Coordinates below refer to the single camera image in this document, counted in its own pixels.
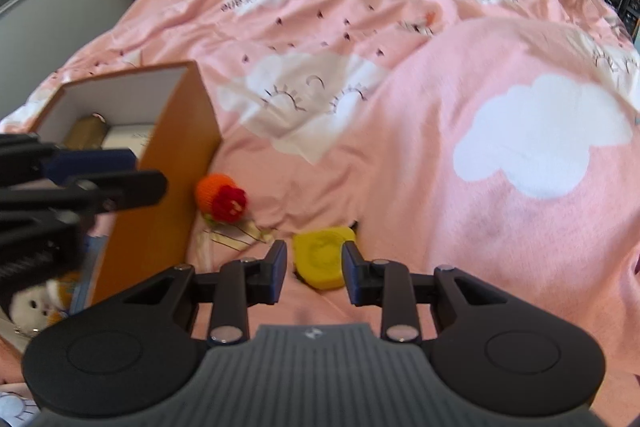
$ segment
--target open box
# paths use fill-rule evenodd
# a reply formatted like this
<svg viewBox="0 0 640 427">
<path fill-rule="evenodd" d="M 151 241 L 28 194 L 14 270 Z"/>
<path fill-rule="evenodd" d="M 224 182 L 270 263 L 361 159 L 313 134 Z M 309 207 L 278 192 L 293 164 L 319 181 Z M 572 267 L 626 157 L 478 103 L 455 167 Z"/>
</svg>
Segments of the open box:
<svg viewBox="0 0 640 427">
<path fill-rule="evenodd" d="M 95 269 L 83 277 L 87 304 L 182 263 L 196 204 L 193 189 L 209 169 L 220 130 L 195 62 L 137 68 L 64 84 L 30 131 L 62 143 L 73 124 L 97 113 L 112 126 L 153 124 L 139 169 L 158 169 L 167 192 L 153 207 L 120 212 Z"/>
</svg>

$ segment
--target cardboard box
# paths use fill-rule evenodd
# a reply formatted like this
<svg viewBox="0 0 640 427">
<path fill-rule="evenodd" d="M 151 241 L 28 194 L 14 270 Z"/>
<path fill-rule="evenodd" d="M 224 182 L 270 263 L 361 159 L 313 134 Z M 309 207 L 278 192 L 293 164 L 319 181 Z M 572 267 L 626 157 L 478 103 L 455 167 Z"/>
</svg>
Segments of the cardboard box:
<svg viewBox="0 0 640 427">
<path fill-rule="evenodd" d="M 33 123 L 43 142 L 62 143 L 78 118 L 100 114 L 110 125 L 153 124 L 139 169 L 158 169 L 167 193 L 153 207 L 118 213 L 97 267 L 96 303 L 184 261 L 196 217 L 193 189 L 221 137 L 195 62 L 91 76 L 64 84 Z"/>
</svg>

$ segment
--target bed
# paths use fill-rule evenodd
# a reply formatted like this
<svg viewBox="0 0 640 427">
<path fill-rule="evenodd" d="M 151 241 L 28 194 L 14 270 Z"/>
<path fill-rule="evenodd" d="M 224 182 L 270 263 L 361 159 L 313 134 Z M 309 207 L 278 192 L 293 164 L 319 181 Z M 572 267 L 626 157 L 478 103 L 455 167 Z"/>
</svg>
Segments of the bed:
<svg viewBox="0 0 640 427">
<path fill-rule="evenodd" d="M 640 57 L 602 0 L 137 0 L 0 130 L 64 82 L 187 59 L 224 138 L 212 170 L 258 226 L 357 221 L 368 259 L 455 265 L 527 299 L 603 347 L 594 410 L 612 426 L 640 413 Z M 201 229 L 200 271 L 264 254 L 213 255 Z M 289 274 L 250 320 L 377 330 L 380 312 Z"/>
</svg>

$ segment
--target pink bedspread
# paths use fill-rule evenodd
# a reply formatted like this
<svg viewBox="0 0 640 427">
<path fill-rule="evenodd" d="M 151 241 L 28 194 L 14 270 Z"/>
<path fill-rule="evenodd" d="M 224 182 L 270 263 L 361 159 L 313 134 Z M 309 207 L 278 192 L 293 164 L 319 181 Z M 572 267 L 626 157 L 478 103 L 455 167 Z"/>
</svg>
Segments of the pink bedspread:
<svg viewBox="0 0 640 427">
<path fill-rule="evenodd" d="M 138 0 L 4 129 L 60 82 L 188 58 L 225 138 L 212 169 L 259 226 L 358 221 L 369 259 L 453 264 L 554 312 L 606 352 L 596 411 L 640 413 L 640 57 L 602 0 Z M 380 312 L 287 277 L 250 315 L 377 328 Z"/>
</svg>

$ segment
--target orange crocheted ball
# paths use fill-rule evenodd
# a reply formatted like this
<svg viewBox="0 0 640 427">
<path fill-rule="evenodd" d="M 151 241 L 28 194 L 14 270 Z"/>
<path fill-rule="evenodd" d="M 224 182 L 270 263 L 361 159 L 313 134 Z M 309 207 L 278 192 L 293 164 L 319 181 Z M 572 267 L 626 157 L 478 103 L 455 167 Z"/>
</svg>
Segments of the orange crocheted ball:
<svg viewBox="0 0 640 427">
<path fill-rule="evenodd" d="M 196 185 L 196 204 L 203 214 L 210 214 L 213 201 L 220 192 L 220 188 L 228 185 L 236 187 L 234 182 L 226 174 L 210 174 L 201 179 Z"/>
</svg>

